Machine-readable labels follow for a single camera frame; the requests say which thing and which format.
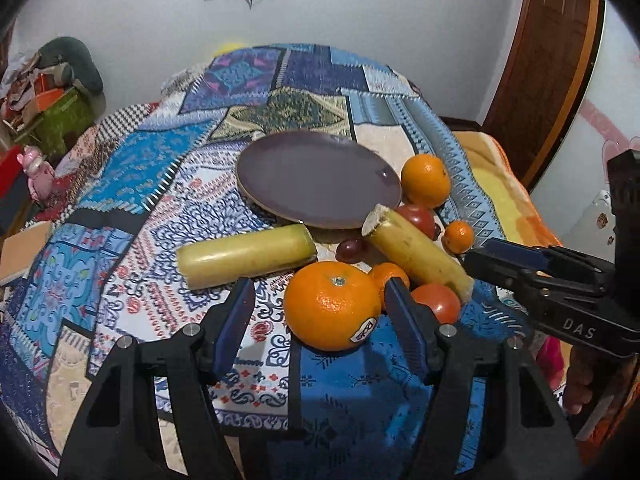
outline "tomato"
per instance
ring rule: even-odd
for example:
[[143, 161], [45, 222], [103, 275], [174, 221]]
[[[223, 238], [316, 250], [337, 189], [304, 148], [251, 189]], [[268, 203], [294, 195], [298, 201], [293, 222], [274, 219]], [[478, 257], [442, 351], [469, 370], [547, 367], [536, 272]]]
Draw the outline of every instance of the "tomato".
[[431, 209], [416, 204], [405, 204], [397, 208], [396, 213], [420, 229], [429, 237], [429, 240], [436, 239], [436, 222]]
[[335, 249], [335, 259], [345, 264], [356, 264], [362, 261], [367, 252], [367, 243], [364, 238], [353, 238], [338, 244]]
[[412, 291], [411, 297], [416, 303], [427, 305], [442, 324], [455, 323], [462, 310], [456, 293], [439, 283], [421, 285]]

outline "door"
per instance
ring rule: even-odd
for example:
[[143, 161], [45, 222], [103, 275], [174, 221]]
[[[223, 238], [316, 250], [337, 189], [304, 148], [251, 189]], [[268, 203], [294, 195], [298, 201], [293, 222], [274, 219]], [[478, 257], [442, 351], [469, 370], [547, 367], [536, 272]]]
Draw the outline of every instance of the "door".
[[523, 0], [482, 130], [500, 142], [527, 189], [542, 176], [584, 94], [600, 39], [600, 1]]

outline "bed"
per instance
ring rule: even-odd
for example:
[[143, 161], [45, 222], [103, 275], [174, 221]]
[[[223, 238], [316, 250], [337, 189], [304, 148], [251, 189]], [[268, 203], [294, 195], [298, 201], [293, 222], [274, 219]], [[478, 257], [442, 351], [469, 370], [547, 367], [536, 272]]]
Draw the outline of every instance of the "bed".
[[[397, 172], [414, 153], [434, 153], [452, 179], [440, 224], [465, 219], [476, 244], [557, 242], [500, 146], [482, 133], [452, 133], [415, 86], [375, 60], [316, 44], [244, 48], [175, 75], [161, 94], [159, 103], [106, 117], [63, 159], [61, 191], [36, 218], [56, 230], [6, 300], [2, 401], [53, 472], [116, 339], [167, 338], [226, 298], [229, 286], [188, 290], [175, 249], [277, 224], [236, 186], [235, 161], [255, 135], [313, 129], [350, 137]], [[319, 259], [335, 258], [335, 243], [318, 234], [316, 245]], [[210, 388], [236, 462], [248, 477], [397, 478], [431, 387], [409, 372], [386, 316], [348, 356], [302, 348], [282, 312], [290, 276], [254, 280], [257, 303], [234, 369]], [[486, 283], [476, 282], [460, 322], [535, 345], [523, 309]], [[477, 379], [459, 472], [474, 465], [483, 395]], [[167, 463], [186, 472], [161, 379], [156, 406]]]

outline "oval plate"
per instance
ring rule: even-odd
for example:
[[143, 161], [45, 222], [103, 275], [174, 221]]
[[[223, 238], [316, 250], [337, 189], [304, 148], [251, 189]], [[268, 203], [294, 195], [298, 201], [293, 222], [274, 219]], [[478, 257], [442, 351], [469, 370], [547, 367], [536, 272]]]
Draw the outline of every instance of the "oval plate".
[[400, 179], [379, 155], [311, 130], [254, 140], [238, 158], [236, 177], [261, 208], [324, 229], [361, 228], [376, 204], [395, 208], [402, 197]]

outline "pink toy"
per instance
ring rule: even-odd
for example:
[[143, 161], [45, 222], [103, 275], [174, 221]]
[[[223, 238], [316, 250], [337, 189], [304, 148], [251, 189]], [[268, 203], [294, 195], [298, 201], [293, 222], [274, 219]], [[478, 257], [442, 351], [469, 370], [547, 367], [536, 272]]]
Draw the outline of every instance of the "pink toy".
[[24, 155], [17, 155], [24, 173], [29, 177], [29, 192], [33, 200], [44, 201], [49, 198], [53, 188], [54, 171], [42, 158], [42, 152], [34, 146], [25, 146]]

